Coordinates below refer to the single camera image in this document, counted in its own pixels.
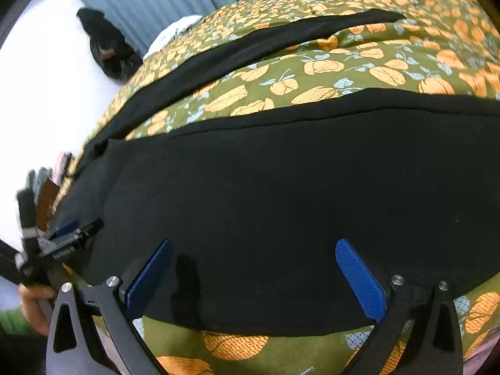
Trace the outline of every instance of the metal screw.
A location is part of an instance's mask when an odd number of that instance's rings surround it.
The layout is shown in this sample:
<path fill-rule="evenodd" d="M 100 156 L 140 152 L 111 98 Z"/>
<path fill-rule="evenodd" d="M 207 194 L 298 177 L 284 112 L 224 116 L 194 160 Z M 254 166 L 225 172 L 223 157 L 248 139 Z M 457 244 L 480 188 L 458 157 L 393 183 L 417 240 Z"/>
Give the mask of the metal screw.
<path fill-rule="evenodd" d="M 441 289 L 441 290 L 448 290 L 449 289 L 448 284 L 444 280 L 442 280 L 441 282 L 439 282 L 438 286 L 439 286 L 439 289 Z"/>
<path fill-rule="evenodd" d="M 396 286 L 401 286 L 402 284 L 404 284 L 404 278 L 401 275 L 392 275 L 391 282 Z"/>
<path fill-rule="evenodd" d="M 69 292 L 72 289 L 73 285 L 70 282 L 66 282 L 61 286 L 61 290 L 66 293 Z"/>
<path fill-rule="evenodd" d="M 106 280 L 106 285 L 108 285 L 110 288 L 112 288 L 113 286 L 116 286 L 119 282 L 119 279 L 117 277 L 109 277 L 107 280 Z"/>

